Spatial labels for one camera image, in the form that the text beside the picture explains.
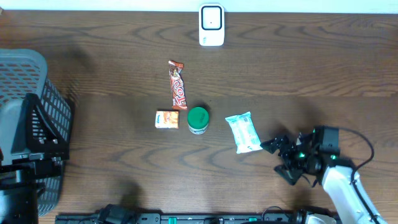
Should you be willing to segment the white wet wipes pack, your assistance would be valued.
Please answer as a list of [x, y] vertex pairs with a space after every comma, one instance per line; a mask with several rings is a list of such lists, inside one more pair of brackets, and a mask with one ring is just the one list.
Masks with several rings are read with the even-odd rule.
[[232, 130], [237, 154], [262, 150], [261, 141], [252, 122], [250, 111], [229, 116], [225, 120]]

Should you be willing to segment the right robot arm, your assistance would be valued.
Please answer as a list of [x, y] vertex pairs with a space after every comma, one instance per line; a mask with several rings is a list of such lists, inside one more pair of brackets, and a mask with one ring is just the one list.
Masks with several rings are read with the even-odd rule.
[[358, 172], [363, 165], [340, 156], [339, 129], [315, 127], [310, 134], [299, 134], [296, 141], [279, 136], [262, 147], [278, 152], [282, 164], [274, 170], [295, 185], [304, 175], [315, 176], [331, 198], [342, 223], [385, 223], [366, 193]]

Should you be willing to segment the grey plastic basket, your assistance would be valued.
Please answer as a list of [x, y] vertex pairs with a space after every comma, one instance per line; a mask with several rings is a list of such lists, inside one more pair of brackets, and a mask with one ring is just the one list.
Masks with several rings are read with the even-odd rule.
[[36, 222], [56, 207], [72, 123], [44, 57], [1, 49], [1, 222]]

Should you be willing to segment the orange snack box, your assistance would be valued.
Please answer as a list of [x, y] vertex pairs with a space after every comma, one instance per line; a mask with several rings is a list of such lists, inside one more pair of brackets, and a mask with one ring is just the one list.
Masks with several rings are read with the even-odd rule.
[[178, 129], [179, 112], [178, 111], [156, 111], [155, 127], [157, 129]]

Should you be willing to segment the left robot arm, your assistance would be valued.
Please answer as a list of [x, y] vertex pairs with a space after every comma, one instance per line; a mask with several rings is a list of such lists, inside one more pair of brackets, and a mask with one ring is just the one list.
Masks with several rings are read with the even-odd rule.
[[100, 105], [67, 103], [72, 127], [67, 142], [41, 99], [28, 93], [1, 108], [1, 222], [51, 222], [59, 213], [95, 213], [107, 204], [138, 213], [262, 213], [270, 206], [295, 209], [294, 189], [273, 172], [278, 159], [263, 151], [237, 156], [226, 124], [195, 137], [157, 131], [152, 113], [141, 121], [126, 114], [133, 100]]

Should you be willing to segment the green lid jar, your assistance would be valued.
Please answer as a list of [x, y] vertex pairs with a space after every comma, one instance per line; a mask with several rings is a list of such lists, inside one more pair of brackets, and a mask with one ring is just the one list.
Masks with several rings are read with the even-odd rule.
[[208, 129], [209, 122], [209, 113], [202, 107], [194, 107], [188, 112], [188, 128], [193, 134], [203, 134]]

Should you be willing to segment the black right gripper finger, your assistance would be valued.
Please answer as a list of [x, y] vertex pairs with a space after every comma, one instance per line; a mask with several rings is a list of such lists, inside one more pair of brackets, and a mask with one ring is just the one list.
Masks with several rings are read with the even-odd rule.
[[279, 174], [289, 185], [295, 185], [299, 178], [305, 173], [305, 168], [288, 167], [287, 165], [277, 165], [274, 171]]
[[260, 146], [263, 150], [269, 152], [270, 154], [274, 154], [277, 150], [281, 150], [284, 146], [289, 145], [289, 138], [284, 136], [277, 136], [274, 139], [262, 142]]

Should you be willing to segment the orange chocolate bar wrapper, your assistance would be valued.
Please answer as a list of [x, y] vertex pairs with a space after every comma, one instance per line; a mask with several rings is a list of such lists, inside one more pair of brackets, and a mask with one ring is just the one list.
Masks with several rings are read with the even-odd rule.
[[181, 76], [183, 64], [169, 60], [170, 90], [172, 93], [172, 108], [174, 110], [187, 110], [184, 82]]

